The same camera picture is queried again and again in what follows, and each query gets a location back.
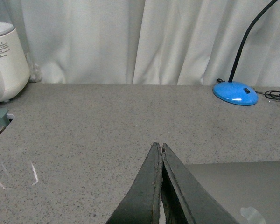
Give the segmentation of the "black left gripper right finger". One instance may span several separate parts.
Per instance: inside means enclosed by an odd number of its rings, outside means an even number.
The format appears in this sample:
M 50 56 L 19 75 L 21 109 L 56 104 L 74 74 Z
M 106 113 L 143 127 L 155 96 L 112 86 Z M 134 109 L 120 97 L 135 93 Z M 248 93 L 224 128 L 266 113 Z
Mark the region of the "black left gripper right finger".
M 164 143 L 161 196 L 167 224 L 237 224 Z

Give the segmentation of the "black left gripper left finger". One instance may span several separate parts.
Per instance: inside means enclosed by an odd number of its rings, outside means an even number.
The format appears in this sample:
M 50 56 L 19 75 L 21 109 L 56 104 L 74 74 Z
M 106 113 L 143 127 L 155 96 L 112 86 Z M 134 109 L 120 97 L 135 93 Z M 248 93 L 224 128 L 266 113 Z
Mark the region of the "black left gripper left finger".
M 108 224 L 157 224 L 160 219 L 163 160 L 155 142 L 131 188 L 108 219 Z

